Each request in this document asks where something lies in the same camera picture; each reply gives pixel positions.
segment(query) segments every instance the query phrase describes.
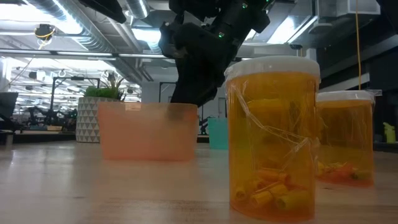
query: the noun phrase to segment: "wooden table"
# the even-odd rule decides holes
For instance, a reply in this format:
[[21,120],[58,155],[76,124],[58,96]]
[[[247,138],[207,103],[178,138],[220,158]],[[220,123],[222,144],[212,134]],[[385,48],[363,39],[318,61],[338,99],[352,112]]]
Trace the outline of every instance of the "wooden table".
[[[114,162],[98,144],[0,151],[0,223],[266,223],[228,203],[226,151],[198,145],[192,162]],[[311,223],[398,223],[398,154],[377,152],[376,186],[318,184]]]

